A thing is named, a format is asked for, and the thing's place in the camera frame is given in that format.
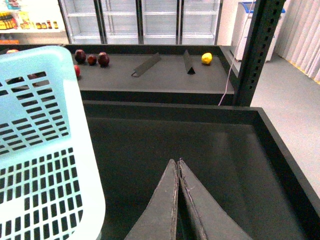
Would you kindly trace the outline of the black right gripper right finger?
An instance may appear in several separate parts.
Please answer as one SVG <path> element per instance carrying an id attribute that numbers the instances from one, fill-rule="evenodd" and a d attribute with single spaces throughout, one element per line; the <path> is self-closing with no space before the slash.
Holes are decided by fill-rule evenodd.
<path id="1" fill-rule="evenodd" d="M 196 240 L 251 239 L 223 210 L 183 160 L 177 162 L 177 168 L 190 228 Z"/>

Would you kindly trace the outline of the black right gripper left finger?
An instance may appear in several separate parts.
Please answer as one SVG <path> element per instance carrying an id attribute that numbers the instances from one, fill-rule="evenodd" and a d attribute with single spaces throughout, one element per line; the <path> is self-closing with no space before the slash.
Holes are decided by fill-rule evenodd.
<path id="1" fill-rule="evenodd" d="M 175 240 L 177 234 L 179 176 L 170 159 L 142 215 L 126 240 Z"/>

